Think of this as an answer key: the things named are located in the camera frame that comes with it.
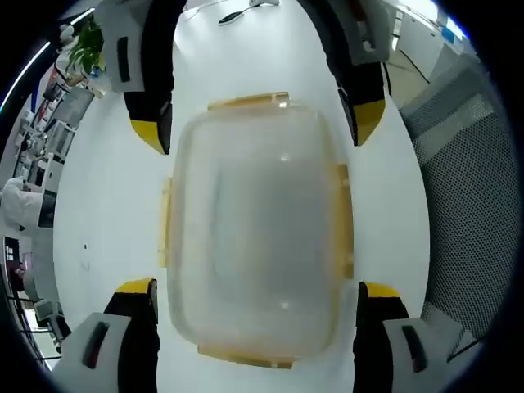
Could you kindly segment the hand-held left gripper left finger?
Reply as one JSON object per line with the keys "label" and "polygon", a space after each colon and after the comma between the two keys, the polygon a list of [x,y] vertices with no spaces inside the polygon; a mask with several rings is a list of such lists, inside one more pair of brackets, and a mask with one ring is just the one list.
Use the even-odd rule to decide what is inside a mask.
{"label": "hand-held left gripper left finger", "polygon": [[122,284],[62,342],[52,370],[59,391],[156,392],[157,324],[157,281]]}

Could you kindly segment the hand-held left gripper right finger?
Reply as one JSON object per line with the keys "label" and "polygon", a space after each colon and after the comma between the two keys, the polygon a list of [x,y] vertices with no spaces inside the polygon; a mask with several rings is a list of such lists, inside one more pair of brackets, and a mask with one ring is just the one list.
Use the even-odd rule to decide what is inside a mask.
{"label": "hand-held left gripper right finger", "polygon": [[445,352],[432,329],[410,318],[400,294],[360,282],[354,338],[355,392],[442,392]]}

